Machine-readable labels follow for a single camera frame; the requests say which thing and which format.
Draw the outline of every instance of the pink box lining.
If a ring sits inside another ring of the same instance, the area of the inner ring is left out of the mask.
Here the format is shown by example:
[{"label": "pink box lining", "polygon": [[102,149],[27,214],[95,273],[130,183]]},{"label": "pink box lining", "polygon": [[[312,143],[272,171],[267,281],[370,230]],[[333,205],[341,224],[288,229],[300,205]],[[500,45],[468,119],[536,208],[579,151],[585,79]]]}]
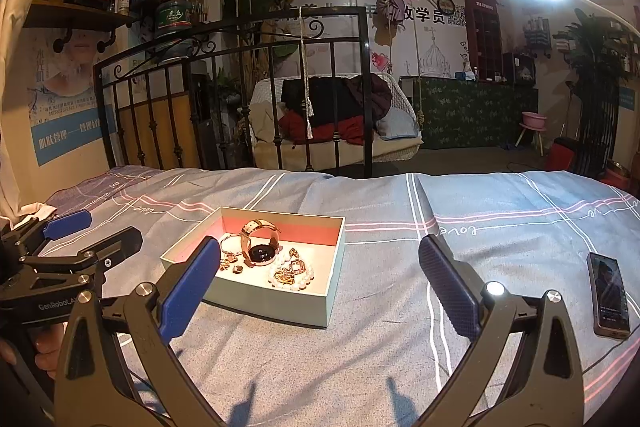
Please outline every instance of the pink box lining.
[{"label": "pink box lining", "polygon": [[[197,237],[193,237],[193,240],[186,243],[183,248],[180,248],[179,253],[173,254],[171,261],[174,263],[185,261],[206,235],[217,239],[225,233],[239,233],[245,224],[246,218],[223,216],[215,220],[206,230],[199,233]],[[338,243],[339,227],[311,227],[309,225],[299,225],[295,223],[274,223],[274,225],[280,230],[281,241],[326,245],[328,247],[335,247]],[[256,230],[256,232],[252,234],[252,237],[268,239],[271,237],[270,232],[268,229]]]}]

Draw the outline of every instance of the blue sign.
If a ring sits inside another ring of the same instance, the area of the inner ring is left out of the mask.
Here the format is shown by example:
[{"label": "blue sign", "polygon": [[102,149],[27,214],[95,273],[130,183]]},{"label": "blue sign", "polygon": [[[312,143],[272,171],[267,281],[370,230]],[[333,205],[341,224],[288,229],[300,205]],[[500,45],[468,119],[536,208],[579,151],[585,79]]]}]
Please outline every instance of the blue sign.
[{"label": "blue sign", "polygon": [[[109,133],[116,131],[113,108],[106,106]],[[97,107],[67,114],[31,127],[38,165],[102,138]]]},{"label": "blue sign", "polygon": [[630,87],[622,87],[620,86],[620,102],[618,103],[620,107],[624,107],[625,109],[630,109],[632,111],[636,110],[636,92]]}]

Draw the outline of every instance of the smartphone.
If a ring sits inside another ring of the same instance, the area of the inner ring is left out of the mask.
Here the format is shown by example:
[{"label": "smartphone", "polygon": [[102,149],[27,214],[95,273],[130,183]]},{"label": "smartphone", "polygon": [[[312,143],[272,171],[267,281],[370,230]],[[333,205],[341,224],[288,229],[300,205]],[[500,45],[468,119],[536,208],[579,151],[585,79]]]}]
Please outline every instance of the smartphone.
[{"label": "smartphone", "polygon": [[590,252],[587,263],[591,280],[594,333],[602,337],[626,339],[630,334],[629,313],[618,261]]}]

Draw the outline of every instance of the phone screen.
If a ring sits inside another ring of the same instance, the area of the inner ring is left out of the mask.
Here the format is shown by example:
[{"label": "phone screen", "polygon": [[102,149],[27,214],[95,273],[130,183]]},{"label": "phone screen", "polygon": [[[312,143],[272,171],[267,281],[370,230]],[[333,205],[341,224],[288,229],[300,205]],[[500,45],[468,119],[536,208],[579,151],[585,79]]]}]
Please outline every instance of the phone screen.
[{"label": "phone screen", "polygon": [[590,253],[589,262],[596,296],[598,324],[601,328],[628,331],[629,314],[618,261]]}]

